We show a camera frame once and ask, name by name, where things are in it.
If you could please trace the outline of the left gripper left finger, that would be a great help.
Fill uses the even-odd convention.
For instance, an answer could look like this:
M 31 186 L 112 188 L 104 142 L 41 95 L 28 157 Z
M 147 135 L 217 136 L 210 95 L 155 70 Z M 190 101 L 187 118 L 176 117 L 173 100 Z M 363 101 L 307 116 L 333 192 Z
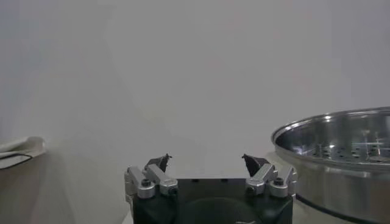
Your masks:
M 126 200 L 134 197 L 150 199 L 157 192 L 164 196 L 175 195 L 179 182 L 165 173 L 170 159 L 171 156 L 166 154 L 150 159 L 143 169 L 129 166 L 124 173 Z

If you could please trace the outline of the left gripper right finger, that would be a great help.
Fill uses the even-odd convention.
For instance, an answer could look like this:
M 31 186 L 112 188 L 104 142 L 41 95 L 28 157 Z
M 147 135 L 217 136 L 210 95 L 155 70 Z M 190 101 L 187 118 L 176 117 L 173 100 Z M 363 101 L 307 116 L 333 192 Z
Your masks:
M 242 156 L 249 172 L 245 180 L 246 189 L 252 195 L 262 195 L 268 188 L 271 196 L 285 198 L 296 196 L 297 170 L 292 166 L 283 166 L 278 170 L 265 158 L 244 154 Z

